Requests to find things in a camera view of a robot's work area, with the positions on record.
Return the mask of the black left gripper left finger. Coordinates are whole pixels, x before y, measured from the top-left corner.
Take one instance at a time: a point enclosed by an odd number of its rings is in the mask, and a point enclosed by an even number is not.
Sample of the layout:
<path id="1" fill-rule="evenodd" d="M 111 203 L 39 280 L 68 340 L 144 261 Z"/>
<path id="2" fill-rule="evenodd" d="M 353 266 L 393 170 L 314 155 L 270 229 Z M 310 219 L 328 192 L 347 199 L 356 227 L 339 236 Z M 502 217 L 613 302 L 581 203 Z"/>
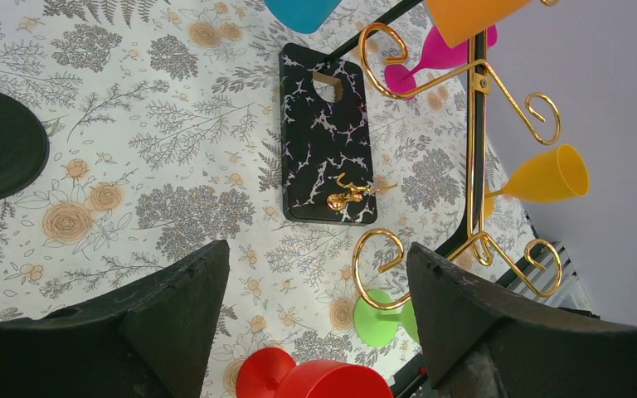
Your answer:
<path id="1" fill-rule="evenodd" d="M 0 397 L 198 397 L 230 272 L 215 240 L 44 318 L 0 322 Z"/>

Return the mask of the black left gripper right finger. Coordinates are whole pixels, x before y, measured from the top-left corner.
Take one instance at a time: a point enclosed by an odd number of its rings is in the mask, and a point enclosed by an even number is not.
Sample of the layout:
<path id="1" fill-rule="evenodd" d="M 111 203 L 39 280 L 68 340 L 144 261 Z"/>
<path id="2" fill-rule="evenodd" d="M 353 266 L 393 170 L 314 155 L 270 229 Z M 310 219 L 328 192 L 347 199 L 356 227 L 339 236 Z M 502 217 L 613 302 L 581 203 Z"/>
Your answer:
<path id="1" fill-rule="evenodd" d="M 637 327 L 524 298 L 415 243 L 407 275 L 445 397 L 637 397 Z"/>

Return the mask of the red plastic wine glass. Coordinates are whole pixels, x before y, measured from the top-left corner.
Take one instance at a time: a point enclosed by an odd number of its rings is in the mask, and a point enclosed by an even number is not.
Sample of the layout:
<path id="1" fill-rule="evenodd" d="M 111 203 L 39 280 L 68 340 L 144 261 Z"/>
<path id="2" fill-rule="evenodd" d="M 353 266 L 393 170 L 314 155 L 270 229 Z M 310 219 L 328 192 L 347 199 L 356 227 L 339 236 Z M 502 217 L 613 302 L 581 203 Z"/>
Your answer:
<path id="1" fill-rule="evenodd" d="M 241 366 L 236 396 L 392 398 L 393 394 L 387 381 L 370 367 L 332 360 L 298 364 L 287 352 L 267 347 Z"/>

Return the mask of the orange plastic wine glass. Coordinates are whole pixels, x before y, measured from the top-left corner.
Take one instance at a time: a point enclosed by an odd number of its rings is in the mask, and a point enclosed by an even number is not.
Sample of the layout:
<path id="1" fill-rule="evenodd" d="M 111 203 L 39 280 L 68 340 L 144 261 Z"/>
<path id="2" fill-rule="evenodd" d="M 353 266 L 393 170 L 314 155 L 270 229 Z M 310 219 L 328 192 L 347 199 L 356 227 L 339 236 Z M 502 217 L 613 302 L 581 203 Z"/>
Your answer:
<path id="1" fill-rule="evenodd" d="M 531 0 L 425 0 L 445 43 L 453 48 L 525 7 Z"/>

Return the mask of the blue plastic wine glass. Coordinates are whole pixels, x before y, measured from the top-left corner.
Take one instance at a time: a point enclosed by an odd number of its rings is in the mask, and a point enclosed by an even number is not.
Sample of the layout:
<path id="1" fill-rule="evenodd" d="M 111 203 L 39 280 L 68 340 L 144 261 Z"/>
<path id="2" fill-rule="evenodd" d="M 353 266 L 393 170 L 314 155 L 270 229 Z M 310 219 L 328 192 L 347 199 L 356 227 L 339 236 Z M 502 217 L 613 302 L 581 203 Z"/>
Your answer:
<path id="1" fill-rule="evenodd" d="M 316 32 L 341 0 L 265 0 L 272 15 L 290 30 L 302 34 Z"/>

